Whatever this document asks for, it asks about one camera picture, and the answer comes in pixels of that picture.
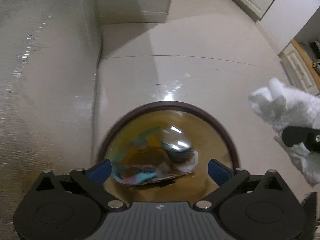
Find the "white fluffy towel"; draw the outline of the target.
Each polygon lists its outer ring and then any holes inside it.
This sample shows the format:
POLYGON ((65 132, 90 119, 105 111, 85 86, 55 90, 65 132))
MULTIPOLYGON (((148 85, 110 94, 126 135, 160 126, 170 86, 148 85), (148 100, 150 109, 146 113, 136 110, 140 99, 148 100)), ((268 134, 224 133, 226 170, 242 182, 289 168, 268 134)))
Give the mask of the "white fluffy towel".
POLYGON ((277 78, 248 97, 254 113, 271 125, 274 139, 288 154, 293 166, 311 186, 319 184, 319 153, 308 150, 306 143, 285 146, 281 136, 289 126, 319 129, 319 98, 304 91, 286 87, 277 78))

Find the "light blue snack bag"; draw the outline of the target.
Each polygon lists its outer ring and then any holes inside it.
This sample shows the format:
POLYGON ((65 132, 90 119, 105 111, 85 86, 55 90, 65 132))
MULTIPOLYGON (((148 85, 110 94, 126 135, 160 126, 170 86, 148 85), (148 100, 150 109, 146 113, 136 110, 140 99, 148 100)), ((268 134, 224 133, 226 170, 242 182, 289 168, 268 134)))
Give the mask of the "light blue snack bag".
POLYGON ((122 146, 112 160, 113 179, 127 186, 171 179, 175 170, 159 135, 159 127, 149 128, 122 146))

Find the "crushed blue soda can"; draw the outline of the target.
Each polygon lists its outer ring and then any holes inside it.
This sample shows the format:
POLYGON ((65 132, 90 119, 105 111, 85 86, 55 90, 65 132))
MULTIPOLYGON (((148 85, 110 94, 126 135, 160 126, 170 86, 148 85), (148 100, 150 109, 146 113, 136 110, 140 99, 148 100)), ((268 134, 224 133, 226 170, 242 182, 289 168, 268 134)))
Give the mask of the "crushed blue soda can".
POLYGON ((170 125, 161 131, 161 146, 169 159, 176 164, 183 163, 192 158, 193 146, 184 130, 170 125))

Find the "brown cardboard box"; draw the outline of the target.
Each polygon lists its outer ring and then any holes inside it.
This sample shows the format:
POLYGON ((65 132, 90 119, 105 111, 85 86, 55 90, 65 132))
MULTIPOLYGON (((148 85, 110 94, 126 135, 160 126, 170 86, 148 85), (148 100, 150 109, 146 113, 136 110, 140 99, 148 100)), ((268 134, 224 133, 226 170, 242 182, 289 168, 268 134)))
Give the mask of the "brown cardboard box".
POLYGON ((165 150, 159 147, 148 146, 143 150, 130 148, 113 164, 114 180, 127 186, 144 186, 187 175, 180 172, 165 150))

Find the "white red plastic bag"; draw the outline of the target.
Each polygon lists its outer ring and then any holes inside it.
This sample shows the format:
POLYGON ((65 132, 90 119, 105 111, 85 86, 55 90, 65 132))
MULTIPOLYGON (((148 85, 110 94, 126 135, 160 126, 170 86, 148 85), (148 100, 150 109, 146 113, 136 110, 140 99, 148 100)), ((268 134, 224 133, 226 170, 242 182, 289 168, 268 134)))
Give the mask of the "white red plastic bag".
POLYGON ((177 164, 176 168, 183 173, 192 173, 197 164, 199 163, 199 154, 197 151, 193 151, 193 156, 188 161, 177 164))

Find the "yellow trash bin dark rim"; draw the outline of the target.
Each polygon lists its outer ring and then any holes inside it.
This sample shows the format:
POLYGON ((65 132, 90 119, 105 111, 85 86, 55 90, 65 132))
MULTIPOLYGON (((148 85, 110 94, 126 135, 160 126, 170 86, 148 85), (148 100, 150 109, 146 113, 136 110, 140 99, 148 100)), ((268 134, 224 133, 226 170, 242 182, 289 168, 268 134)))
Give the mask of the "yellow trash bin dark rim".
POLYGON ((193 105, 161 101, 121 117, 107 132, 98 160, 111 162, 103 187, 132 202, 194 203, 218 188, 208 174, 213 159, 239 167, 231 136, 210 114, 193 105))

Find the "white drawer cabinet wooden top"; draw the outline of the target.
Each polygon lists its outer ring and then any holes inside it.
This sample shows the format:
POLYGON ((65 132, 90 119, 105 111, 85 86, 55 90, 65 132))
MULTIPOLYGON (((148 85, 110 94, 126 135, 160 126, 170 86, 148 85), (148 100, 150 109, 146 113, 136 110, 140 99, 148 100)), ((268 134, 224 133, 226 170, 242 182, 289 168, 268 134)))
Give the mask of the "white drawer cabinet wooden top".
POLYGON ((303 47, 295 40, 279 53, 285 73, 292 85, 309 94, 319 95, 319 75, 303 47))

